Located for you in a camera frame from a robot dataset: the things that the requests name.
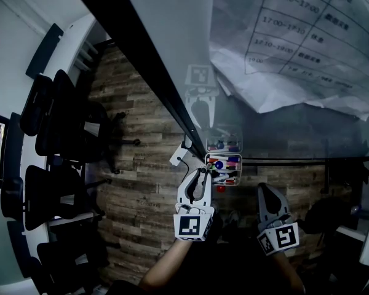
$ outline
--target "wood panel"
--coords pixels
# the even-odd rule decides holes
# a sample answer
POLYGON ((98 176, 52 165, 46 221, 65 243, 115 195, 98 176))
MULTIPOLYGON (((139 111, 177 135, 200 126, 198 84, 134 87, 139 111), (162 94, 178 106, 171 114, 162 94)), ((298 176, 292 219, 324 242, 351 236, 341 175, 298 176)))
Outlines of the wood panel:
MULTIPOLYGON (((186 167, 174 167, 169 158, 183 140, 183 132, 147 84, 116 47, 105 50, 91 85, 89 99, 101 103, 112 118, 125 112, 120 130, 113 138, 139 138, 140 146, 113 147, 120 174, 110 173, 105 162, 88 166, 90 179, 112 178, 111 185, 98 188, 98 204, 106 211, 99 224, 101 235, 120 242, 121 250, 108 248, 110 266, 101 270, 106 281, 117 279, 138 283, 142 275, 174 240, 173 213, 177 187, 186 167)), ((188 153, 184 161, 190 171, 202 163, 188 153)), ((213 190, 222 218, 239 210, 239 227, 247 230, 256 221, 256 188, 269 183, 287 197, 294 219, 303 218, 313 203, 323 197, 324 166, 244 167, 238 187, 224 193, 213 190)), ((347 197, 350 189, 331 185, 335 195, 347 197)), ((288 255, 297 265, 322 250, 319 235, 300 231, 301 245, 288 255)))

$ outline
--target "chair backrest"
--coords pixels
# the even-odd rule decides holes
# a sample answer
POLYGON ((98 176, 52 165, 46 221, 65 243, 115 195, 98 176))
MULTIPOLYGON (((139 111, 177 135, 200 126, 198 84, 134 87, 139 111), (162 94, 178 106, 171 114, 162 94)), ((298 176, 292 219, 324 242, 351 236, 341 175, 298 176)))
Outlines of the chair backrest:
POLYGON ((84 191, 78 172, 70 167, 58 167, 54 171, 43 170, 34 165, 26 169, 25 227, 33 230, 54 216, 73 218, 77 215, 77 201, 74 205, 61 203, 61 197, 84 191))
POLYGON ((28 136, 37 135, 42 119, 52 103, 52 80, 43 75, 36 76, 26 105, 20 118, 20 128, 28 136))
POLYGON ((49 273, 46 272, 42 264, 35 257, 29 258, 29 272, 39 294, 58 294, 49 273))
POLYGON ((53 81, 42 75, 35 78, 22 112, 20 127, 29 136, 37 135, 38 155, 61 153, 67 141, 81 127, 83 103, 63 70, 57 71, 53 81))
POLYGON ((7 178, 2 182, 0 204, 4 217, 23 222, 23 180, 21 177, 7 178))
POLYGON ((82 287, 75 259, 65 243, 40 243, 37 253, 43 268, 62 294, 73 293, 82 287))
POLYGON ((52 103, 42 119, 36 140, 36 152, 41 156, 61 153, 81 122, 75 87, 63 70, 57 71, 50 93, 52 103))

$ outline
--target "black sleeve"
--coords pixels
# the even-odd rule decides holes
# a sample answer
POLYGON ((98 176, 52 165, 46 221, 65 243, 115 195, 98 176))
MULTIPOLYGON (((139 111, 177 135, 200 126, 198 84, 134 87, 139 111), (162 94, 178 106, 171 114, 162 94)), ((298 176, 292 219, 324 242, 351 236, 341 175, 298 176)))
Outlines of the black sleeve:
POLYGON ((119 295, 119 294, 131 294, 131 295, 145 295, 147 294, 143 289, 137 285, 131 284, 127 281, 115 281, 109 288, 106 295, 119 295))

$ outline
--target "dark clothing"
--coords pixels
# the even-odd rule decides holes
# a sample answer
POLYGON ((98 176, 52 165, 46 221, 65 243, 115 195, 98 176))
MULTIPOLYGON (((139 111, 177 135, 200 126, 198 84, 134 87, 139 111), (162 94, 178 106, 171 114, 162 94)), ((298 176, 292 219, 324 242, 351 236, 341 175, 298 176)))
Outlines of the dark clothing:
MULTIPOLYGON (((178 273, 158 294, 290 294, 256 239, 241 235, 235 224, 222 227, 216 215, 207 240, 192 244, 178 273), (220 235, 229 243, 217 244, 220 235)), ((146 294, 129 283, 121 285, 125 290, 118 287, 120 294, 146 294)), ((119 293, 109 289, 107 295, 114 294, 119 293)))

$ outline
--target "red cap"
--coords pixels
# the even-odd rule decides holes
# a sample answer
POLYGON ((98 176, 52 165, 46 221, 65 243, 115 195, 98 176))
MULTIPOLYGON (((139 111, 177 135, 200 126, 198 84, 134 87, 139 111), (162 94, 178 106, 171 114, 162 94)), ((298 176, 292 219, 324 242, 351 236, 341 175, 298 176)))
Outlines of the red cap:
POLYGON ((217 186, 217 192, 224 192, 226 190, 226 186, 217 186))

